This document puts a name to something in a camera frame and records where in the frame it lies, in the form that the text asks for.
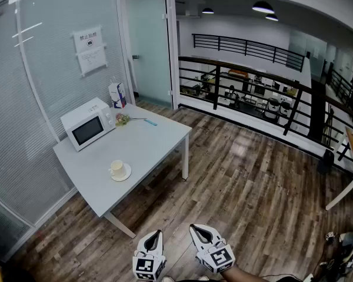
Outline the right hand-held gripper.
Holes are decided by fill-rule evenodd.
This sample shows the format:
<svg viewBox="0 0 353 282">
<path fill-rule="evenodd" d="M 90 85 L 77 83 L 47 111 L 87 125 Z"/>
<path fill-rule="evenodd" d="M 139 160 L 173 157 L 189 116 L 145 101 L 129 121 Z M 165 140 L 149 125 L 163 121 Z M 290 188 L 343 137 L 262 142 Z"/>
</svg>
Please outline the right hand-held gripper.
<svg viewBox="0 0 353 282">
<path fill-rule="evenodd" d="M 235 256 L 229 244 L 224 244 L 218 230 L 205 224 L 190 224 L 189 233 L 197 249 L 199 262 L 212 273 L 221 273 L 231 268 L 235 263 Z M 209 249 L 207 244 L 217 244 Z"/>
</svg>

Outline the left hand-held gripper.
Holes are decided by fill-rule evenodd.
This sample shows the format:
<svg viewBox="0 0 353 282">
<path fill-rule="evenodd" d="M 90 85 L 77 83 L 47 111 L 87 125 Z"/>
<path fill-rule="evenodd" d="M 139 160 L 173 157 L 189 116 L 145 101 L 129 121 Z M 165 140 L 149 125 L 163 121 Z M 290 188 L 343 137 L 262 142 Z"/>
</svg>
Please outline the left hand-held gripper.
<svg viewBox="0 0 353 282">
<path fill-rule="evenodd" d="M 157 281 L 165 267 L 163 232 L 161 230 L 148 233 L 140 239 L 137 256 L 132 258 L 132 271 L 136 279 Z"/>
</svg>

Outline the white saucer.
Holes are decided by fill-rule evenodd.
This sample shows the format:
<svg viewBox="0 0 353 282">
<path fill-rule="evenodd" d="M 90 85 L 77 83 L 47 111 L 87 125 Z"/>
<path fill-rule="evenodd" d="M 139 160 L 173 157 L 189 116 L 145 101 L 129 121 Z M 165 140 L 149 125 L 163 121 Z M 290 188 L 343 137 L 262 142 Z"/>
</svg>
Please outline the white saucer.
<svg viewBox="0 0 353 282">
<path fill-rule="evenodd" d="M 109 169 L 111 174 L 111 179 L 117 182 L 121 182 L 130 177 L 132 169 L 129 164 L 123 163 L 121 169 L 119 169 L 118 173 L 114 173 L 112 169 Z"/>
</svg>

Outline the cream cup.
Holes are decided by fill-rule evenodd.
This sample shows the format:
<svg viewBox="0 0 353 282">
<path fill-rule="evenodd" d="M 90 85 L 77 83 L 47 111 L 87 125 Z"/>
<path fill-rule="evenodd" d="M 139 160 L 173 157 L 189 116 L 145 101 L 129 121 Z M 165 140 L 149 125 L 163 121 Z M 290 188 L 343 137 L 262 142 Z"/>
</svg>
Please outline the cream cup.
<svg viewBox="0 0 353 282">
<path fill-rule="evenodd" d="M 110 168 L 108 169 L 111 178 L 114 180 L 121 180 L 126 176 L 126 169 L 124 166 L 123 161 L 121 160 L 114 160 Z"/>
</svg>

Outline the person's right forearm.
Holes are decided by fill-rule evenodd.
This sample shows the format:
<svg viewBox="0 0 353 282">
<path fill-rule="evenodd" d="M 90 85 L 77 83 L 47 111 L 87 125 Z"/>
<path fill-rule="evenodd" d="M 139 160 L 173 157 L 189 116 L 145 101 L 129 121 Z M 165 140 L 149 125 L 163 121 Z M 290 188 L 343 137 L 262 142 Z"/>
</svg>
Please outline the person's right forearm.
<svg viewBox="0 0 353 282">
<path fill-rule="evenodd" d="M 258 276 L 247 273 L 237 266 L 230 267 L 220 272 L 226 282 L 268 282 Z"/>
</svg>

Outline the grey table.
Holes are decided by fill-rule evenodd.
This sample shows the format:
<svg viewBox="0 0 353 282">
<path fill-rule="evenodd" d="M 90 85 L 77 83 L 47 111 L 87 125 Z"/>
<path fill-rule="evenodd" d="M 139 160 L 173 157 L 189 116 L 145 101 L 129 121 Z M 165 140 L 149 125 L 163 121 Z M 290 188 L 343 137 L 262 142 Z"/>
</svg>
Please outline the grey table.
<svg viewBox="0 0 353 282">
<path fill-rule="evenodd" d="M 182 177 L 188 178 L 189 133 L 191 128 L 128 104 L 124 112 L 135 118 L 125 126 L 76 151 L 69 138 L 54 147 L 62 167 L 90 208 L 131 238 L 135 234 L 111 210 L 147 177 L 177 146 L 181 147 Z M 114 160 L 130 165 L 132 172 L 123 182 L 111 179 L 109 167 Z"/>
</svg>

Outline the small flower bouquet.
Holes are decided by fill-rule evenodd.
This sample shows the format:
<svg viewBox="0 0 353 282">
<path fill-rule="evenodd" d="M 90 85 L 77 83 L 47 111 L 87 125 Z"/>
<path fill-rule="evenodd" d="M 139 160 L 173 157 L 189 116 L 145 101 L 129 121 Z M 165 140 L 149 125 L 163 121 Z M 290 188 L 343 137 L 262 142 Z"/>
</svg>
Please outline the small flower bouquet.
<svg viewBox="0 0 353 282">
<path fill-rule="evenodd" d="M 140 117 L 130 117 L 126 113 L 117 113 L 115 115 L 115 124 L 116 126 L 125 126 L 127 123 L 133 120 L 145 120 L 145 118 Z"/>
</svg>

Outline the black waste bin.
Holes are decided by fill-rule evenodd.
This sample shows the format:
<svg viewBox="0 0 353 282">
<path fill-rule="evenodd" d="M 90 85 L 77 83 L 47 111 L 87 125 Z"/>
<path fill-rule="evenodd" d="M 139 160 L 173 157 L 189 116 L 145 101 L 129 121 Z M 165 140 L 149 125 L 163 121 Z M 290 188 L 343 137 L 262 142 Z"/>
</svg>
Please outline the black waste bin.
<svg viewBox="0 0 353 282">
<path fill-rule="evenodd" d="M 333 164 L 334 164 L 333 151 L 326 149 L 322 159 L 318 163 L 318 172 L 320 174 L 327 174 L 328 172 L 330 172 Z"/>
</svg>

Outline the white microwave oven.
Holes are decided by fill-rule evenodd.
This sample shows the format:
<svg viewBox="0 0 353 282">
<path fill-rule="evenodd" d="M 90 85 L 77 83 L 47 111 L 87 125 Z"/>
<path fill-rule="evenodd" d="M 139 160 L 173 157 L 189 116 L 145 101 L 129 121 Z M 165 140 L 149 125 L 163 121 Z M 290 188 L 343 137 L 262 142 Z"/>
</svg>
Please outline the white microwave oven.
<svg viewBox="0 0 353 282">
<path fill-rule="evenodd" d="M 115 129 L 108 104 L 94 98 L 61 117 L 62 125 L 76 151 Z"/>
</svg>

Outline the orange sofa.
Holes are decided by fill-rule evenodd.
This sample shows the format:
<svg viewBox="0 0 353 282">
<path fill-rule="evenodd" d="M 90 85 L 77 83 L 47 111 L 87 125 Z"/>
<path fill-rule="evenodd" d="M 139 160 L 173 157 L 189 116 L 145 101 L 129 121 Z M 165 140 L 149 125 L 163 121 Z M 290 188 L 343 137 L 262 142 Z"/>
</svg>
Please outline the orange sofa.
<svg viewBox="0 0 353 282">
<path fill-rule="evenodd" d="M 230 69 L 228 71 L 228 74 L 229 75 L 232 75 L 232 76 L 240 76 L 241 78 L 249 78 L 248 77 L 248 73 L 247 72 L 243 72 L 241 70 L 233 70 L 233 69 Z"/>
</svg>

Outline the white paper notice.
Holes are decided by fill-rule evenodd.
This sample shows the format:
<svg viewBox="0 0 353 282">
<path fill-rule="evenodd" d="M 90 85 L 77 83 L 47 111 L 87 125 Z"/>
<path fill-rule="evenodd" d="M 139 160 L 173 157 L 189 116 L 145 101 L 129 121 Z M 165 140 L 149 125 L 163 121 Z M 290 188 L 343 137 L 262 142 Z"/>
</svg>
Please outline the white paper notice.
<svg viewBox="0 0 353 282">
<path fill-rule="evenodd" d="M 102 66 L 108 66 L 104 46 L 99 46 L 85 52 L 80 52 L 76 56 L 78 58 L 82 76 L 85 76 L 87 73 Z"/>
<path fill-rule="evenodd" d="M 101 25 L 83 31 L 73 32 L 72 36 L 76 53 L 82 53 L 93 48 L 104 46 Z"/>
</svg>

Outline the black metal balcony railing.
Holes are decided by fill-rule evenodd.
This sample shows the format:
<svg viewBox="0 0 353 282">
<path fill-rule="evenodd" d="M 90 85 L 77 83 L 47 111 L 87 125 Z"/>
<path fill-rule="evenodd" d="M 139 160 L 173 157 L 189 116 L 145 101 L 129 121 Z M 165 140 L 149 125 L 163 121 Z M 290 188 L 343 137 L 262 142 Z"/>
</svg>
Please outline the black metal balcony railing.
<svg viewBox="0 0 353 282">
<path fill-rule="evenodd" d="M 271 61 L 285 65 L 296 71 L 302 71 L 305 56 L 299 53 L 279 48 L 277 46 L 250 41 L 230 36 L 193 33 L 194 48 L 208 48 L 217 51 L 238 53 L 245 56 Z"/>
</svg>

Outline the frosted glass door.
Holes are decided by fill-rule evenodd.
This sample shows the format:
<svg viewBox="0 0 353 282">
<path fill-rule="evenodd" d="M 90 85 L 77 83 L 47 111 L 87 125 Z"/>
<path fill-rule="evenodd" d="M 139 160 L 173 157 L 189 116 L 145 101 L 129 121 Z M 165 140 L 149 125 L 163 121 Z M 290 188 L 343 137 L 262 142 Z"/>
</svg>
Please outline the frosted glass door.
<svg viewBox="0 0 353 282">
<path fill-rule="evenodd" d="M 125 0 L 136 91 L 141 99 L 171 107 L 166 0 Z"/>
</svg>

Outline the large black pendant lamp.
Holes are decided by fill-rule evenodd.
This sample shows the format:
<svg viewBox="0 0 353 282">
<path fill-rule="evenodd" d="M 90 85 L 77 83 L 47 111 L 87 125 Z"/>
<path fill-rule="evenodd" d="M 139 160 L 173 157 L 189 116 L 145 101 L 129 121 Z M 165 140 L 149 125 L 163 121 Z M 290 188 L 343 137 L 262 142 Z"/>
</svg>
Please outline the large black pendant lamp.
<svg viewBox="0 0 353 282">
<path fill-rule="evenodd" d="M 255 11 L 258 11 L 258 12 L 265 13 L 265 14 L 274 14 L 275 13 L 273 7 L 269 3 L 267 3 L 266 1 L 257 1 L 252 6 L 252 9 Z"/>
</svg>

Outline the black railing with wooden rail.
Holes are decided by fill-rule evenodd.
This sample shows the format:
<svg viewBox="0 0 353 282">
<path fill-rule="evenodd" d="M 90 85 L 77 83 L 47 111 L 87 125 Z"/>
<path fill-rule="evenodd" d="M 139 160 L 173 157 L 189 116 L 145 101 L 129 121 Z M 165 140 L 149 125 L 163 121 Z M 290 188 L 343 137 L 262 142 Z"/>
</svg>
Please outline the black railing with wooden rail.
<svg viewBox="0 0 353 282">
<path fill-rule="evenodd" d="M 230 69 L 247 78 L 228 74 Z M 271 73 L 223 61 L 179 58 L 181 104 L 233 121 L 259 133 L 322 156 L 333 151 L 335 163 L 353 170 L 348 139 L 339 145 L 345 128 L 353 129 L 353 110 L 316 90 L 309 75 L 290 80 Z M 231 108 L 229 87 L 234 85 L 241 103 Z"/>
</svg>

